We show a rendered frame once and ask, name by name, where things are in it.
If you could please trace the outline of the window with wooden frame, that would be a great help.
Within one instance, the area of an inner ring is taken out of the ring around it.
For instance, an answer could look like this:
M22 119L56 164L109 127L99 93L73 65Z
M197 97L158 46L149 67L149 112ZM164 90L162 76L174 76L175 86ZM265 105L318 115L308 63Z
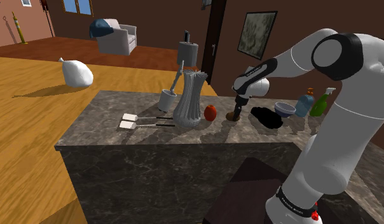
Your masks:
M66 13L93 16L92 0L62 0Z

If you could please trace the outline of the red apple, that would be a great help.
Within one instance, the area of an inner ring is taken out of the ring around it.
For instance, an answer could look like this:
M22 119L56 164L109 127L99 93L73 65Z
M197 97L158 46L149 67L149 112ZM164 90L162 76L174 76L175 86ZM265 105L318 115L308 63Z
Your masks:
M212 122L216 119L217 111L216 111L216 108L210 104L205 108L203 114L207 121Z

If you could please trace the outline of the yellow striped post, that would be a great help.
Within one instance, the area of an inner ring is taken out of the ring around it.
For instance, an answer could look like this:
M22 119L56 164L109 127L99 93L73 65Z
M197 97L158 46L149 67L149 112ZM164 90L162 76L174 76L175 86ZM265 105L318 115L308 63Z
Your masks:
M15 14L14 14L13 11L12 11L12 15L13 15L13 20L14 20L14 23L15 23L15 25L16 25L18 34L19 34L19 36L20 36L20 40L21 40L21 43L20 43L20 44L24 44L24 45L28 44L28 42L26 42L25 39L24 39L24 35L22 34L22 30L21 30L21 28L20 28L20 24L18 23L18 19L17 19L17 17L15 16Z

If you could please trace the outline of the white cup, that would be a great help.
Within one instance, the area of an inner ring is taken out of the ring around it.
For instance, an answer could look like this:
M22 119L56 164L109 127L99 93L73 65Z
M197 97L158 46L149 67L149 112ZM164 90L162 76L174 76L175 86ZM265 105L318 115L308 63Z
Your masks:
M158 102L158 109L163 112L168 112L176 97L177 94L171 92L170 90L163 89Z

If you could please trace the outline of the blue-grey bowl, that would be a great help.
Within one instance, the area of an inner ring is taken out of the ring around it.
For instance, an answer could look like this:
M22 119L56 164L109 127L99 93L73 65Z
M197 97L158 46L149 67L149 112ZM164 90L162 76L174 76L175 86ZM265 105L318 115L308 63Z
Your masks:
M296 112L296 108L285 102L276 102L274 106L275 112L281 117L287 118Z

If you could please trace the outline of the green spray bottle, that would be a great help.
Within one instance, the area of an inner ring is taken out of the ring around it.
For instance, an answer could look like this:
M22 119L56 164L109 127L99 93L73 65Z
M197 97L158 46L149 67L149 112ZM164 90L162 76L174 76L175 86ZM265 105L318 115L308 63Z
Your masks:
M316 101L316 103L312 106L312 109L310 111L310 116L320 116L324 110L327 107L327 97L332 94L332 92L336 88L328 87L326 88L326 92L320 97L319 100Z

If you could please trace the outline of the grey dish brush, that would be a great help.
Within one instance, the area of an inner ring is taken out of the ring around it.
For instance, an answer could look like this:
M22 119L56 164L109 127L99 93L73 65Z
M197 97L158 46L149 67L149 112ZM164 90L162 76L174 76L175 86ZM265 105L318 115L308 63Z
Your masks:
M177 81L179 79L179 77L182 75L182 72L183 72L183 67L184 67L184 61L182 60L181 63L179 64L179 68L177 70L177 74L174 78L174 81L173 81L173 84L172 86L170 87L170 92L173 94L174 93L174 88L177 84Z

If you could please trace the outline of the grey ribbed vase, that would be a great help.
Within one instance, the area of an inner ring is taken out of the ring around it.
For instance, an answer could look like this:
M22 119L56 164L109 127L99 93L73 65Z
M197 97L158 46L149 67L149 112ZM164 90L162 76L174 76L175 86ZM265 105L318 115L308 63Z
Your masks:
M184 71L184 89L173 119L181 127L196 127L201 120L200 93L207 74L201 71Z

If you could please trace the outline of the dark door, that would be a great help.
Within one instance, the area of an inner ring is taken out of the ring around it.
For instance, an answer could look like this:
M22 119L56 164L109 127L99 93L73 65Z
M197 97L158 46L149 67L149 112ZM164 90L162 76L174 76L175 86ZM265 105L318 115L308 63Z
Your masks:
M206 82L208 85L210 85L212 79L226 3L227 0L212 0L210 7L210 17L201 68L201 71L207 74Z

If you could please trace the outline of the grey paper towel holder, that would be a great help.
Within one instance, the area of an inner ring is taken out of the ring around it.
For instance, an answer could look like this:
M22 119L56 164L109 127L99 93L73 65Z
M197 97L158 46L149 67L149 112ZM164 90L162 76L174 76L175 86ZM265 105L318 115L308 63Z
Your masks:
M184 62L184 66L196 66L198 45L189 41L190 34L184 31L184 40L179 42L177 52L177 64Z

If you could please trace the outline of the white tied bag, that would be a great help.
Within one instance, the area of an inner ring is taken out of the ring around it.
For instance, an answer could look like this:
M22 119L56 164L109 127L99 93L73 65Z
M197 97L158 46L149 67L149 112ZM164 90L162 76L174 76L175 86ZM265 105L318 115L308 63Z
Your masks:
M70 87L89 87L93 83L93 73L88 66L78 60L64 60L59 58L62 63L62 72L65 84Z

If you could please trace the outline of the dark framed wall picture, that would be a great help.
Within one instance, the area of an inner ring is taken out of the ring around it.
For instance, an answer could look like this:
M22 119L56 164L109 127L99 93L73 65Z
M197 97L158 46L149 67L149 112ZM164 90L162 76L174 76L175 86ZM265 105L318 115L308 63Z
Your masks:
M261 60L268 43L278 11L248 12L237 50Z

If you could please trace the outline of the black lumpy object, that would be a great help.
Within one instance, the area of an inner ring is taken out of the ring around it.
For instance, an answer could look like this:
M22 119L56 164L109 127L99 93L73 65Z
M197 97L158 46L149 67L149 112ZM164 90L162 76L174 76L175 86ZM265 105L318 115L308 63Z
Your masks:
M253 107L250 113L269 129L278 129L283 125L282 117L269 108Z

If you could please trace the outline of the blue bottle with orange cap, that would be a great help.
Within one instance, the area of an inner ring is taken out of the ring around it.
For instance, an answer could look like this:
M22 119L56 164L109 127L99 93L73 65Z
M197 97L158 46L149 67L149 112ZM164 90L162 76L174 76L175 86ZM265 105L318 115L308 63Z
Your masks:
M314 88L308 88L307 93L298 99L298 102L295 105L296 111L294 113L296 116L305 117L309 112L315 100L313 96L313 90Z

